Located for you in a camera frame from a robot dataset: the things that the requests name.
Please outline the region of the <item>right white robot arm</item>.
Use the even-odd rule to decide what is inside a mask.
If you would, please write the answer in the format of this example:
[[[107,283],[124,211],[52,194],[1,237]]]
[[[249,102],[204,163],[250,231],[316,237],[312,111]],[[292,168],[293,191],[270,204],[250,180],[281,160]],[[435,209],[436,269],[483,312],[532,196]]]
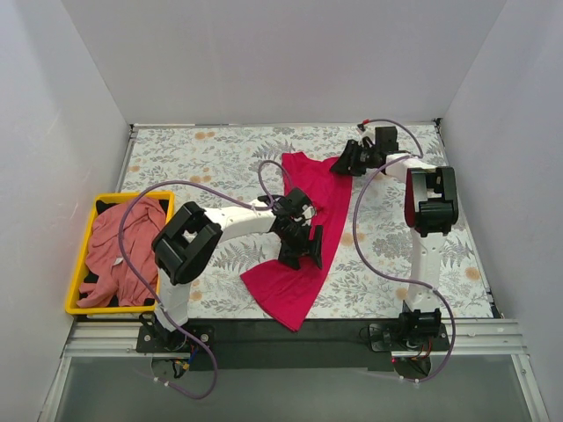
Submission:
[[[442,250],[459,217],[455,171],[424,162],[422,147],[408,128],[392,120],[388,127],[368,127],[377,122],[357,125],[360,139],[347,141],[331,172],[360,177],[373,169],[405,184],[404,217],[413,244],[410,277],[376,275],[408,285],[403,313],[434,314],[444,306],[452,315],[438,286]]]

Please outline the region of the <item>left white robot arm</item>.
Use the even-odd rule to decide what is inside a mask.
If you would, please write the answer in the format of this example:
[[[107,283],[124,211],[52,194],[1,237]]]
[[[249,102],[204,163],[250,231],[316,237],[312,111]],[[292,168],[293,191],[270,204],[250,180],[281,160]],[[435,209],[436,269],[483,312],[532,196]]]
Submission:
[[[323,228],[311,224],[315,214],[312,200],[297,187],[274,196],[271,203],[266,196],[223,208],[185,203],[152,242],[160,284],[155,310],[160,324],[158,343],[170,352],[186,344],[183,324],[188,322],[189,284],[203,273],[221,242],[274,233],[281,240],[278,261],[282,265],[299,270],[300,259],[306,257],[322,268]]]

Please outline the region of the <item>magenta t shirt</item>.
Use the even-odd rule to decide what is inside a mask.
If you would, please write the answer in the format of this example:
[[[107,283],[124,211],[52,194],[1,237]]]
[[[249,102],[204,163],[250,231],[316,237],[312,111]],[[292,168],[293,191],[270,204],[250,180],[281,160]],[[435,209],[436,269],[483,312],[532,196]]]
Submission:
[[[343,233],[353,180],[330,171],[335,157],[309,159],[303,152],[286,153],[281,164],[289,183],[311,200],[316,214],[311,226],[284,228],[277,259],[259,264],[240,275],[248,292],[274,320],[298,331],[325,283]]]

